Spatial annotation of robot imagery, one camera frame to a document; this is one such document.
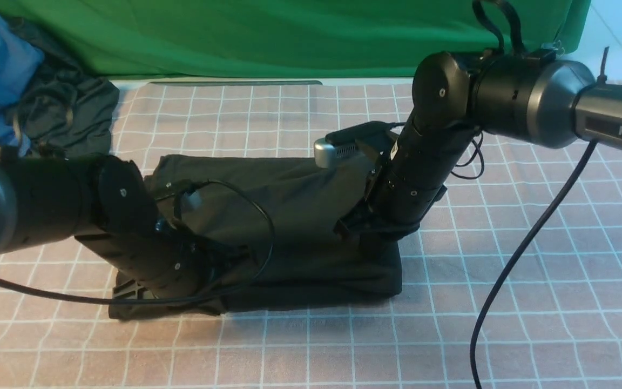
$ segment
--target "robotic arm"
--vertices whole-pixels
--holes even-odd
[[[481,3],[474,8],[482,20]],[[439,52],[422,61],[412,84],[414,108],[397,140],[390,131],[354,128],[316,142],[321,166],[351,155],[342,152],[347,148],[375,157],[363,199],[338,221],[338,233],[402,239],[417,231],[481,131],[553,149],[581,138],[622,150],[622,85],[605,84],[603,65],[595,79],[584,64],[559,60],[553,50],[526,52],[510,10],[512,54],[503,54],[496,34],[499,49]]]

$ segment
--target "dark green cloth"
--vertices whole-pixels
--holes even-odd
[[[510,2],[528,47],[577,49],[590,0]],[[469,0],[0,0],[0,13],[104,76],[403,77],[432,52],[496,44]]]

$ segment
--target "black fabric cover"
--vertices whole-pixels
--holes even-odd
[[[375,303],[402,290],[395,242],[368,237],[341,242],[336,220],[361,199],[373,168],[356,157],[336,169],[316,167],[313,158],[163,157],[149,188],[176,180],[226,180],[269,212],[276,228],[272,260],[247,290],[209,304],[216,313],[293,310],[350,303]],[[249,244],[267,253],[268,227],[251,204],[224,187],[201,192],[202,206],[183,221],[195,232],[227,244]],[[246,280],[256,268],[234,272],[228,283]]]
[[[17,110],[33,151],[35,145],[45,142],[64,150],[67,157],[109,153],[119,89],[104,77],[86,74],[81,64],[37,25],[23,18],[8,23],[11,32],[45,54],[19,104],[8,109],[8,122],[12,123]]]

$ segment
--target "table surface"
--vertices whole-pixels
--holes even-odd
[[[311,157],[328,131],[411,108],[409,85],[149,84],[123,93],[114,149],[145,174],[170,153]],[[486,136],[484,177],[449,180],[401,242],[404,292],[381,307],[117,323],[0,290],[0,387],[469,389],[477,312],[584,147]],[[0,256],[0,277],[46,290],[108,296],[113,274],[72,240]],[[622,152],[598,148],[493,304],[478,356],[486,387],[622,389]]]

